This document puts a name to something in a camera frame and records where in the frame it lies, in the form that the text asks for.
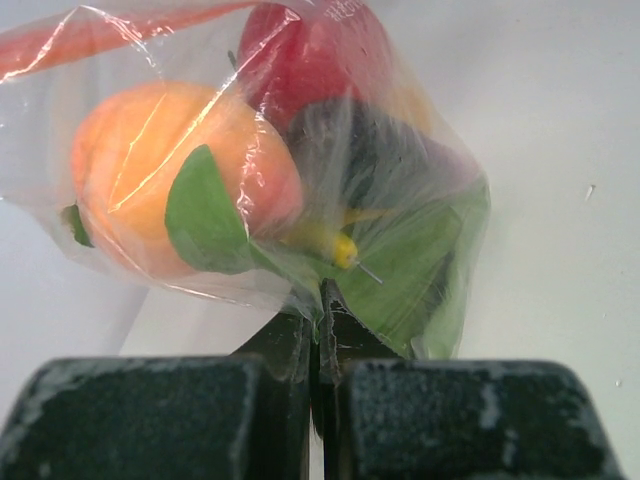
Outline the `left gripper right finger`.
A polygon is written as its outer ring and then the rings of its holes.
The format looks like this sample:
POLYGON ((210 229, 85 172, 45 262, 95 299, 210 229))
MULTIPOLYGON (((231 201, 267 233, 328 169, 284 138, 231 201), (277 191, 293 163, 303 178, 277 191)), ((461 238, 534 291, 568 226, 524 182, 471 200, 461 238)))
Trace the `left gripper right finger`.
POLYGON ((619 479, 592 399, 539 360, 408 360, 320 287, 328 479, 619 479))

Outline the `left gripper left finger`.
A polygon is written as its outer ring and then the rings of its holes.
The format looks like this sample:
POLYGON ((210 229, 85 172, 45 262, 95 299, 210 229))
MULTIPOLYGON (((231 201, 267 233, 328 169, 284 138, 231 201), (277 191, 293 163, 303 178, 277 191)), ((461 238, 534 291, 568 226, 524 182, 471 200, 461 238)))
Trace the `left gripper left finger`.
POLYGON ((279 314, 225 356, 63 358, 1 431, 5 479, 305 479, 311 325, 279 314))

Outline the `green fake lettuce leaf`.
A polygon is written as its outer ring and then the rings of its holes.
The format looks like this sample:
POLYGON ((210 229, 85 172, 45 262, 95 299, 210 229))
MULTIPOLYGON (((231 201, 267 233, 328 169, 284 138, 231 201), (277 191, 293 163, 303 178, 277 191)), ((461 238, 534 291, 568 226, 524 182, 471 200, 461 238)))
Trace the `green fake lettuce leaf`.
POLYGON ((359 250, 362 270, 342 270, 321 256, 252 236, 229 196, 211 151, 195 149, 173 180, 164 212, 171 246, 204 274, 200 295, 221 297, 252 271, 251 295, 291 287, 284 309, 319 316, 320 286, 332 279, 347 308, 396 353, 448 359, 461 339, 468 289, 490 209, 487 180, 466 190, 342 228, 359 250))

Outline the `yellow fake chili pepper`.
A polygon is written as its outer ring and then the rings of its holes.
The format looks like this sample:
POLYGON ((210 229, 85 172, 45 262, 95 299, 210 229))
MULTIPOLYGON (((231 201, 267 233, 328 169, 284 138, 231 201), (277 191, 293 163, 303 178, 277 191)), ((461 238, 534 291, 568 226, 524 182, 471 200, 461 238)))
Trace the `yellow fake chili pepper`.
POLYGON ((343 227, 379 219, 389 210, 346 209, 340 220, 330 221, 318 215, 308 215, 298 220, 282 237, 282 242, 312 254, 321 256, 334 266, 349 270, 358 268, 379 285, 384 281, 365 266, 359 257, 359 250, 354 240, 342 231, 343 227))

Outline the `purple fake eggplant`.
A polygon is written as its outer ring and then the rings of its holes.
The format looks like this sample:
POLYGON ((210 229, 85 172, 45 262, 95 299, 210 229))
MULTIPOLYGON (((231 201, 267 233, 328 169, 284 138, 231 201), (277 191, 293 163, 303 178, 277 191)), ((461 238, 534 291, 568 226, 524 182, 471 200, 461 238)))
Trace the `purple fake eggplant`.
POLYGON ((285 132, 304 187, 305 213, 404 210, 466 190, 479 167, 381 108, 347 97, 311 103, 285 132))

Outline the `clear zip top bag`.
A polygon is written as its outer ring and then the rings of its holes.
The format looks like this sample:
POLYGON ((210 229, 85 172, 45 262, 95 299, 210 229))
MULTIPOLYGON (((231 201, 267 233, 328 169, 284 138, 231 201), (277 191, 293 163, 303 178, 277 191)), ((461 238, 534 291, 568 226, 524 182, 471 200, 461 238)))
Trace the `clear zip top bag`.
POLYGON ((486 175, 364 1, 91 1, 1 35, 1 196, 76 262, 460 342, 486 175))

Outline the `orange fake peach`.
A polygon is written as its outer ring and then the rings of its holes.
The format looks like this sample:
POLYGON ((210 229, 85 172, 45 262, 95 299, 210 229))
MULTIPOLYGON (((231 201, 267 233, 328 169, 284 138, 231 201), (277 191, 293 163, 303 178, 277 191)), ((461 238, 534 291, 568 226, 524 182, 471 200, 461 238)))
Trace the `orange fake peach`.
POLYGON ((150 82, 93 108, 71 143, 89 242, 154 279, 251 268, 256 240, 300 216, 300 175, 280 133, 233 90, 150 82))

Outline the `red fake apple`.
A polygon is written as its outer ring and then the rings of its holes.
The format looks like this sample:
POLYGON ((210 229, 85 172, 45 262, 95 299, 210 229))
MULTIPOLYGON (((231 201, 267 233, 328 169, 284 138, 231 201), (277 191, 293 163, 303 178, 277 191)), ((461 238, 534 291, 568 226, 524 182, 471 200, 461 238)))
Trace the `red fake apple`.
POLYGON ((237 51, 248 103, 280 131, 311 103, 380 99, 393 63, 386 31, 363 1, 263 2, 249 14, 237 51))

